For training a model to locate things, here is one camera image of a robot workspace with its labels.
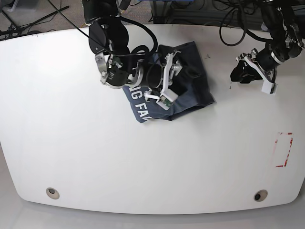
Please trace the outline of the black robot arm image-left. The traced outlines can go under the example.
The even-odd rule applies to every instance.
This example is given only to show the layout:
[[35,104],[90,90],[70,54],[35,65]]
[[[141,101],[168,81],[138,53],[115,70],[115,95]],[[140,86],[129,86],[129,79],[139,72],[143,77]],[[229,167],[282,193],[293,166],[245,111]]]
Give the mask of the black robot arm image-left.
[[[89,46],[101,74],[102,84],[120,89],[145,87],[147,99],[176,98],[188,87],[204,84],[202,68],[180,47],[159,45],[145,25],[120,15],[115,0],[82,1],[89,26]],[[129,34],[124,22],[138,26],[152,38],[153,47],[128,48]]]

